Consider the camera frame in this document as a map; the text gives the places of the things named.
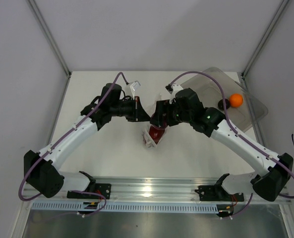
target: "orange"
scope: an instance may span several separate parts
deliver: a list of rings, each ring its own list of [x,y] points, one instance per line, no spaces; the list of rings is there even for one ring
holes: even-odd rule
[[[242,95],[238,93],[234,93],[233,95],[230,96],[230,103],[231,103],[231,107],[233,108],[240,107],[243,103]]]

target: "gray wall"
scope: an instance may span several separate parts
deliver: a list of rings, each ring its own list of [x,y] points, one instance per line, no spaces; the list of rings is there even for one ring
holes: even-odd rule
[[[294,157],[294,1],[248,74],[248,86],[269,109],[261,121],[267,145]],[[289,185],[294,193],[293,179]]]
[[[71,70],[242,71],[281,0],[37,0]]]
[[[0,238],[20,208],[23,155],[46,143],[65,82],[25,0],[0,0]]]

